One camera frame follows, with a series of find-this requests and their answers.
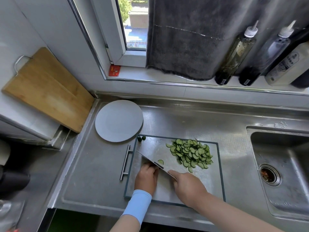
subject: window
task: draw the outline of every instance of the window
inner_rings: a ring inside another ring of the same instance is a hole
[[[91,0],[114,65],[145,67],[148,0]]]

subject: drain strainer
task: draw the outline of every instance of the drain strainer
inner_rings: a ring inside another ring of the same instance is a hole
[[[262,179],[264,182],[271,186],[278,186],[281,183],[281,176],[279,172],[268,164],[262,164],[259,167],[259,171],[261,173]]]

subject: light blue wristband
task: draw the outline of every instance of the light blue wristband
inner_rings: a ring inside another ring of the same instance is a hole
[[[135,217],[141,225],[151,202],[151,199],[152,196],[148,192],[142,190],[135,190],[122,215],[131,215]]]

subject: sink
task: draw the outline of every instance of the sink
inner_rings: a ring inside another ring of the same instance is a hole
[[[269,211],[309,220],[309,135],[247,129]]]

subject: red object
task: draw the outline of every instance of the red object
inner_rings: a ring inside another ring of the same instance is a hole
[[[121,66],[111,65],[108,76],[119,76]]]

